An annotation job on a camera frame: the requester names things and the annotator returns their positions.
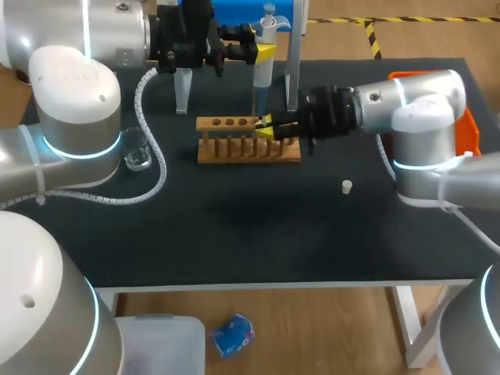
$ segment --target white cable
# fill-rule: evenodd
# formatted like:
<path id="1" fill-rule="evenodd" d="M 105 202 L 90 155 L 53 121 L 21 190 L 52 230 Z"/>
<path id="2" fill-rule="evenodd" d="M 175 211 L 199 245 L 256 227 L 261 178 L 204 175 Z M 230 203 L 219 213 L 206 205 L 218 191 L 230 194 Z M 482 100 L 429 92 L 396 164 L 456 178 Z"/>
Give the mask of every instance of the white cable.
<path id="1" fill-rule="evenodd" d="M 166 172 L 167 172 L 165 157 L 163 156 L 162 149 L 158 146 L 156 139 L 153 137 L 153 134 L 150 131 L 148 124 L 146 123 L 144 113 L 142 112 L 142 95 L 144 93 L 146 84 L 148 84 L 148 82 L 157 75 L 158 75 L 158 70 L 156 70 L 156 68 L 150 69 L 148 72 L 146 72 L 146 74 L 139 81 L 139 85 L 137 86 L 134 97 L 134 108 L 135 108 L 135 114 L 137 116 L 137 121 L 141 125 L 141 128 L 144 131 L 145 136 L 148 139 L 149 144 L 151 145 L 153 152 L 155 153 L 159 163 L 160 175 L 158 182 L 156 183 L 154 188 L 148 191 L 147 193 L 144 193 L 143 195 L 139 195 L 135 198 L 125 198 L 125 199 L 106 198 L 98 195 L 83 193 L 81 191 L 67 191 L 67 190 L 47 191 L 46 193 L 47 196 L 83 199 L 85 201 L 104 203 L 106 205 L 133 205 L 135 203 L 143 202 L 147 199 L 150 199 L 162 189 L 166 181 Z M 0 209 L 5 209 L 21 201 L 36 197 L 37 197 L 36 194 L 30 194 L 30 195 L 24 195 L 23 197 L 11 199 L 10 201 L 1 203 Z"/>
<path id="2" fill-rule="evenodd" d="M 449 212 L 454 213 L 456 217 L 461 219 L 467 225 L 472 232 L 474 232 L 481 240 L 488 246 L 491 250 L 500 254 L 500 246 L 498 246 L 491 238 L 489 238 L 479 227 L 472 222 L 463 212 L 457 208 L 452 208 Z"/>
<path id="3" fill-rule="evenodd" d="M 378 152 L 380 153 L 380 157 L 382 158 L 382 161 L 384 162 L 385 169 L 391 176 L 392 180 L 396 181 L 396 173 L 392 169 L 391 162 L 389 162 L 388 155 L 385 153 L 384 149 L 384 143 L 382 142 L 382 137 L 380 134 L 377 134 L 375 136 L 375 139 L 377 140 L 377 146 L 378 146 Z"/>

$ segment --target robotic arm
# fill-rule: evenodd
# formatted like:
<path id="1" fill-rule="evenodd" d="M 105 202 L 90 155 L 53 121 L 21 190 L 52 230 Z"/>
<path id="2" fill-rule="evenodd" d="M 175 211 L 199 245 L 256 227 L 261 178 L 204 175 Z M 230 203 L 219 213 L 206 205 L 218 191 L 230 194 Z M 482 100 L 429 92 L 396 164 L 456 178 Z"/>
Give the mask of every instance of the robotic arm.
<path id="1" fill-rule="evenodd" d="M 359 87 L 315 87 L 301 94 L 296 114 L 271 113 L 257 132 L 277 140 L 300 136 L 311 146 L 352 131 L 392 133 L 402 201 L 500 209 L 500 153 L 456 156 L 455 121 L 465 108 L 462 79 L 446 70 Z"/>
<path id="2" fill-rule="evenodd" d="M 120 161 L 121 99 L 112 70 L 154 59 L 159 65 L 147 80 L 203 62 L 220 76 L 225 59 L 253 65 L 266 54 L 250 25 L 220 27 L 213 17 L 210 0 L 160 5 L 156 16 L 146 16 L 138 0 L 40 0 L 36 8 L 0 0 L 0 63 L 29 75 L 40 119 L 0 131 L 0 202 L 90 187 L 113 176 Z M 161 150 L 150 141 L 161 169 Z"/>

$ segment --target glowing blue ring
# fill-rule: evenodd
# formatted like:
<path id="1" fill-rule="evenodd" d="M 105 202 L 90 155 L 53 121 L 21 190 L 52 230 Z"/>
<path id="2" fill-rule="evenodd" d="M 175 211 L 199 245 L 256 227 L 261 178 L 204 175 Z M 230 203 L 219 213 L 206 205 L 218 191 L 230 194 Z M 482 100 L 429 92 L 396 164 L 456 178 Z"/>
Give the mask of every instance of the glowing blue ring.
<path id="1" fill-rule="evenodd" d="M 490 331 L 490 334 L 493 337 L 495 344 L 497 345 L 498 348 L 500 348 L 500 337 L 498 336 L 498 332 L 495 329 L 493 322 L 491 321 L 490 313 L 488 312 L 488 307 L 486 306 L 486 279 L 488 278 L 488 275 L 490 274 L 492 267 L 493 266 L 490 266 L 490 268 L 487 269 L 486 273 L 483 276 L 483 280 L 481 281 L 480 300 L 481 300 L 481 308 L 483 310 L 484 320 L 486 321 L 486 327 Z"/>
<path id="2" fill-rule="evenodd" d="M 52 146 L 50 143 L 48 143 L 47 138 L 44 137 L 45 144 L 47 145 L 48 148 L 51 149 L 52 152 L 54 152 L 56 155 L 62 156 L 64 158 L 68 159 L 79 159 L 79 160 L 86 160 L 86 159 L 95 159 L 98 158 L 99 156 L 106 155 L 108 152 L 111 152 L 119 143 L 121 139 L 122 134 L 118 136 L 116 139 L 115 143 L 113 143 L 111 146 L 109 146 L 106 150 L 101 151 L 101 152 L 96 152 L 95 154 L 89 154 L 89 155 L 73 155 L 73 154 L 68 154 L 67 152 L 58 150 L 54 146 Z"/>
<path id="3" fill-rule="evenodd" d="M 455 168 L 460 164 L 460 161 L 464 156 L 456 156 L 446 162 L 440 162 L 439 164 L 434 164 L 430 166 L 407 166 L 405 164 L 401 164 L 400 162 L 394 161 L 394 166 L 401 170 L 450 170 L 451 168 Z"/>
<path id="4" fill-rule="evenodd" d="M 87 360 L 88 354 L 91 352 L 92 345 L 94 345 L 95 337 L 97 336 L 97 329 L 99 326 L 99 304 L 97 300 L 97 295 L 95 294 L 95 290 L 92 287 L 91 283 L 85 278 L 87 281 L 88 287 L 91 289 L 92 297 L 94 298 L 94 310 L 95 310 L 95 318 L 94 318 L 94 328 L 92 329 L 91 338 L 88 341 L 87 347 L 85 348 L 84 354 L 81 356 L 77 365 L 74 367 L 73 371 L 70 372 L 70 375 L 77 375 L 80 368 L 84 365 Z"/>

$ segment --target black table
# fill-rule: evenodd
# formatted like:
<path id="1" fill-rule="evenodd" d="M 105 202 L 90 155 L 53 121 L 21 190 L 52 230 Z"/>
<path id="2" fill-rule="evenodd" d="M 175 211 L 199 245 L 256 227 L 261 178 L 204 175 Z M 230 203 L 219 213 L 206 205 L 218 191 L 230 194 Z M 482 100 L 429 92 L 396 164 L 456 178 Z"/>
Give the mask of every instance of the black table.
<path id="1" fill-rule="evenodd" d="M 396 70 L 438 69 L 460 73 L 480 149 L 498 151 L 495 119 L 462 59 L 302 62 L 301 86 L 352 86 L 385 80 Z M 272 109 L 284 107 L 283 70 L 278 62 Z M 118 76 L 123 128 L 137 126 L 133 97 L 142 74 Z M 454 216 L 400 202 L 373 136 L 320 142 L 298 165 L 198 165 L 196 116 L 248 115 L 251 96 L 251 68 L 227 64 L 223 79 L 205 68 L 194 73 L 189 114 L 177 116 L 173 78 L 162 76 L 144 100 L 169 167 L 158 195 L 124 207 L 48 198 L 42 207 L 29 201 L 11 210 L 51 232 L 98 288 L 415 284 L 472 279 L 497 260 Z M 33 104 L 25 117 L 36 122 Z M 133 197 L 157 176 L 157 165 L 139 174 L 122 165 L 110 182 L 89 192 Z M 354 183 L 350 195 L 341 193 L 343 180 Z M 466 214 L 500 242 L 500 213 Z"/>

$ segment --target orange container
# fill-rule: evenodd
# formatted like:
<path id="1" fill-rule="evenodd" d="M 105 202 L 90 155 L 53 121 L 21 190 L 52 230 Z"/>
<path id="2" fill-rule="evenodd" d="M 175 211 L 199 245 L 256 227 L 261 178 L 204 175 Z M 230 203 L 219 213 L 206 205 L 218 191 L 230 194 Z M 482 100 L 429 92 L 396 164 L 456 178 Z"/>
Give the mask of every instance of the orange container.
<path id="1" fill-rule="evenodd" d="M 389 74 L 389 79 L 412 76 L 414 74 L 429 73 L 427 71 L 414 72 L 393 72 Z M 474 155 L 481 155 L 479 150 L 479 129 L 469 108 L 455 125 L 455 147 L 456 155 L 463 155 L 465 151 L 472 151 Z"/>

